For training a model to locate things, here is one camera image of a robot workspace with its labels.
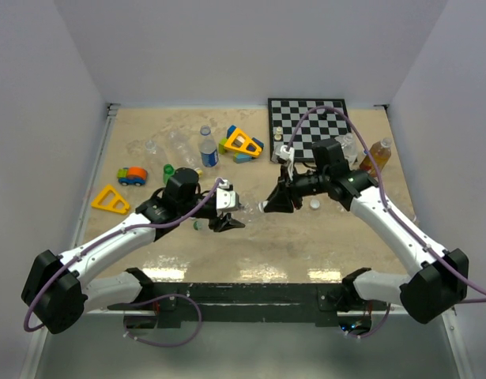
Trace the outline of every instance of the robotic arm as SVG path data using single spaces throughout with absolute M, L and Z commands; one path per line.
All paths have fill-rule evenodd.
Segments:
M 409 315 L 426 324 L 466 297 L 467 286 L 454 277 L 410 235 L 426 238 L 428 246 L 467 278 L 469 261 L 460 250 L 448 251 L 409 221 L 389 199 L 382 204 L 378 183 L 362 170 L 351 171 L 341 145 L 334 139 L 313 144 L 316 169 L 298 174 L 293 148 L 281 146 L 277 153 L 281 174 L 277 185 L 259 208 L 262 212 L 292 213 L 302 207 L 305 196 L 327 193 L 347 210 L 367 223 L 394 251 L 408 275 L 379 273 L 362 268 L 343 280 L 344 301 L 380 300 L 403 305 Z M 387 209 L 392 208 L 408 228 L 404 229 Z
M 30 306 L 45 283 L 62 268 L 65 270 L 40 297 L 34 309 L 37 317 L 53 334 L 63 332 L 90 310 L 136 301 L 149 285 L 149 279 L 139 270 L 129 269 L 106 279 L 95 278 L 128 253 L 157 241 L 179 224 L 161 229 L 146 225 L 169 224 L 185 216 L 203 199 L 198 174 L 191 169 L 178 169 L 169 178 L 164 189 L 155 191 L 136 208 L 135 213 L 116 227 L 60 255 L 55 256 L 50 250 L 46 250 L 37 256 L 21 298 Z M 237 209 L 238 194 L 229 181 L 221 180 L 215 194 L 199 208 L 195 217 L 208 219 L 209 229 L 222 232 L 244 227 L 230 213 Z M 97 246 L 83 255 L 83 251 L 93 244 Z M 64 266 L 73 259 L 75 262 L 65 269 Z

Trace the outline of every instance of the yellow triangle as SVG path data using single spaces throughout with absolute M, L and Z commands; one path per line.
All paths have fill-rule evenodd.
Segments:
M 235 128 L 227 142 L 224 144 L 224 148 L 231 152 L 241 152 L 243 154 L 248 154 L 253 158 L 258 158 L 262 152 L 262 148 L 254 143 L 251 138 L 244 133 L 240 128 Z
M 110 195 L 113 195 L 111 201 L 109 201 L 108 205 L 103 205 L 106 198 Z M 116 208 L 118 204 L 122 203 L 123 208 Z M 108 184 L 107 186 L 100 191 L 100 193 L 96 196 L 95 199 L 92 201 L 92 207 L 97 209 L 102 209 L 103 211 L 109 211 L 114 213 L 119 213 L 120 215 L 126 215 L 130 210 L 130 204 L 116 191 L 116 189 L 111 185 Z

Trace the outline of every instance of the blue toy block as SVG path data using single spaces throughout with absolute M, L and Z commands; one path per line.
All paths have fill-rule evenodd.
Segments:
M 249 156 L 248 154 L 243 154 L 241 152 L 237 152 L 234 154 L 234 162 L 236 163 L 245 163 L 245 162 L 250 162 L 253 158 Z
M 230 138 L 230 136 L 232 135 L 232 133 L 234 133 L 234 130 L 235 130 L 235 125 L 232 125 L 230 128 L 228 128 L 228 130 L 227 130 L 227 138 Z
M 259 141 L 259 140 L 258 140 L 258 139 L 256 139 L 256 138 L 251 138 L 251 140 L 252 140 L 252 141 L 253 141 L 255 144 L 257 144 L 258 146 L 260 146 L 260 147 L 262 148 L 262 150 L 264 149 L 264 143 L 263 143 L 263 142 Z

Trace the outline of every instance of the chessboard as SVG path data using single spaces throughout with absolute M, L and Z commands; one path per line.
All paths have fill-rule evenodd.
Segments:
M 309 109 L 319 105 L 328 105 L 343 111 L 348 116 L 346 103 L 343 99 L 269 99 L 268 104 L 271 160 L 274 149 L 290 141 L 297 122 Z M 282 129 L 281 136 L 277 133 L 277 128 Z M 310 114 L 304 120 L 293 141 L 295 161 L 314 162 L 313 151 L 311 150 L 314 142 L 342 136 L 348 132 L 351 132 L 351 129 L 339 114 L 325 112 L 324 110 Z

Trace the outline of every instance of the wooden table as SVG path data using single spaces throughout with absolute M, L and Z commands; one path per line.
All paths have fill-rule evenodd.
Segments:
M 348 109 L 348 114 L 369 145 L 391 136 L 385 111 Z M 263 108 L 120 109 L 92 197 L 110 183 L 135 208 L 163 186 L 162 178 L 150 175 L 145 186 L 123 187 L 117 183 L 116 172 L 120 167 L 145 167 L 144 144 L 149 138 L 166 148 L 168 132 L 179 128 L 191 137 L 190 143 L 196 149 L 202 125 L 211 126 L 218 141 L 235 124 L 263 141 L 264 152 L 257 160 L 241 164 L 234 163 L 231 156 L 220 156 L 216 170 L 205 169 L 202 189 L 208 190 L 215 177 L 222 176 L 234 184 L 242 202 L 254 205 L 267 198 L 279 175 L 279 166 L 269 161 L 268 123 L 268 112 Z M 392 149 L 393 155 L 383 171 L 386 190 L 405 214 L 413 216 L 397 151 L 395 147 Z M 188 220 L 160 241 L 129 254 L 101 276 L 139 267 L 155 281 L 307 283 L 339 281 L 361 267 L 405 272 L 368 225 L 326 195 L 317 198 L 321 203 L 318 211 L 309 208 L 307 198 L 304 207 L 294 214 L 262 215 L 245 229 L 219 234 L 196 231 L 193 221 Z M 85 241 L 120 223 L 124 217 L 91 209 Z

